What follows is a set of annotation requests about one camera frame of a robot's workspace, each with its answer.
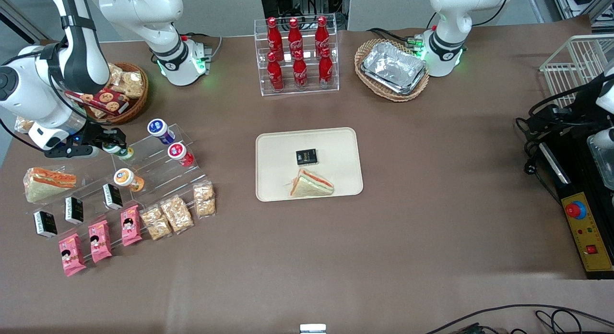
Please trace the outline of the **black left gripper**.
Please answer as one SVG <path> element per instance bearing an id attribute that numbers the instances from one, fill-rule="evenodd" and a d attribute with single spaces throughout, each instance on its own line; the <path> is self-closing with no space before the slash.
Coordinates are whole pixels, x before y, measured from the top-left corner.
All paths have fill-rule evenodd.
<path id="1" fill-rule="evenodd" d="M 596 133 L 608 128 L 608 112 L 596 104 L 600 96 L 604 77 L 597 77 L 588 84 L 574 88 L 575 99 L 571 104 L 571 131 L 580 130 Z"/>

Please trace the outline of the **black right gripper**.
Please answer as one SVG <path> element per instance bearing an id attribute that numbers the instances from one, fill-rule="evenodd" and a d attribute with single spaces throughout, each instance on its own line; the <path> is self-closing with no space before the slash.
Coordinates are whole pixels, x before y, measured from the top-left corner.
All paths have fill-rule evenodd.
<path id="1" fill-rule="evenodd" d="M 70 145 L 102 146 L 103 150 L 125 150 L 127 146 L 116 142 L 103 143 L 102 139 L 125 140 L 119 128 L 104 129 L 98 124 L 85 124 L 81 130 L 70 135 Z"/>

